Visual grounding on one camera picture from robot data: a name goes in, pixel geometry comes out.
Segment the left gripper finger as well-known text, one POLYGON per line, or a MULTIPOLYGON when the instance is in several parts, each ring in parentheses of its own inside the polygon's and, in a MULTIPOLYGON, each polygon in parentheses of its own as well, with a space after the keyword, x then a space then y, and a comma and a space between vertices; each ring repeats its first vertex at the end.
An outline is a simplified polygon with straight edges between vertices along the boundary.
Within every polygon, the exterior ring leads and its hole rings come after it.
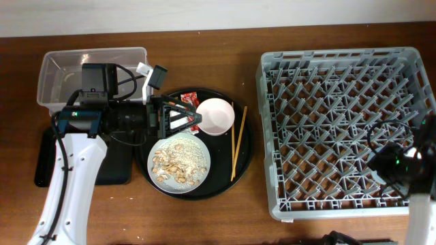
POLYGON ((184 132, 186 130, 189 130, 190 127, 194 125, 198 125, 201 122, 200 119, 195 118, 193 120, 189 120, 189 122, 186 125, 177 127, 175 129, 170 128, 170 118, 163 120, 163 138, 169 138, 173 135, 176 135, 177 133, 184 132))
POLYGON ((182 102, 181 100, 175 99, 173 97, 164 95, 163 96, 163 115, 165 117, 168 117, 168 119, 170 118, 170 111, 171 110, 174 110, 174 111, 180 112, 180 113, 184 113, 189 118, 192 118, 192 119, 198 118, 202 122, 202 115, 196 113, 196 109, 192 105, 185 103, 185 102, 182 102))

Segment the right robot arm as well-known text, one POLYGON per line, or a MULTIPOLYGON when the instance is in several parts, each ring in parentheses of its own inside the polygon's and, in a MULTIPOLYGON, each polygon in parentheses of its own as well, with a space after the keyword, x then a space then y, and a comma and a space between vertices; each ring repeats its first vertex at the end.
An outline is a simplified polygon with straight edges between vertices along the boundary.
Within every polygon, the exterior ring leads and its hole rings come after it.
POLYGON ((396 191, 401 200, 409 201, 409 221, 406 244, 435 243, 435 115, 426 115, 418 128, 398 120, 375 123, 367 132, 371 149, 367 166, 373 178, 396 191), (413 135, 408 147, 387 143, 380 148, 372 145, 371 134, 384 124, 404 127, 413 135))

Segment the wooden chopstick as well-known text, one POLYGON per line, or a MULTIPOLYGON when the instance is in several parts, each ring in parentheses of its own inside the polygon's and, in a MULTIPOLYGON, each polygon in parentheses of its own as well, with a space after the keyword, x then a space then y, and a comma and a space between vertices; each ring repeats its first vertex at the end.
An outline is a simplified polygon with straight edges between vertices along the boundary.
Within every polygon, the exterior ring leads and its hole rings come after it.
POLYGON ((230 181, 232 182, 234 179, 234 171, 235 171, 235 150, 236 150, 236 145, 235 145, 235 128, 234 128, 234 122, 232 123, 232 128, 231 128, 231 143, 232 143, 232 172, 231 172, 231 178, 230 181))
POLYGON ((239 130, 239 134, 238 134, 238 141, 237 141, 237 144, 236 144, 236 146, 234 148, 231 181, 233 181, 235 179, 235 177, 236 177, 236 164, 237 164, 237 161, 238 161, 240 145, 241 145, 241 142, 242 142, 242 136, 243 136, 244 127, 245 127, 245 121, 246 121, 246 117, 247 117, 247 109, 248 109, 248 107, 245 106, 244 110, 243 110, 243 117, 242 117, 241 124, 240 124, 240 130, 239 130))

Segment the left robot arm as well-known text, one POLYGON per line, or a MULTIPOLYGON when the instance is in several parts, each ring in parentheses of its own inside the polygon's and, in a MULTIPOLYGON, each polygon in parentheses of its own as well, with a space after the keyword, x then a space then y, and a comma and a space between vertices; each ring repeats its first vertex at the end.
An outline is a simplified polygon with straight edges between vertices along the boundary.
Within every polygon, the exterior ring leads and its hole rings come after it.
POLYGON ((196 109, 166 95, 130 101, 119 95, 115 63, 82 64, 82 87, 51 117, 56 155, 48 194, 30 244, 86 244, 93 189, 117 133, 166 139, 201 123, 196 109))

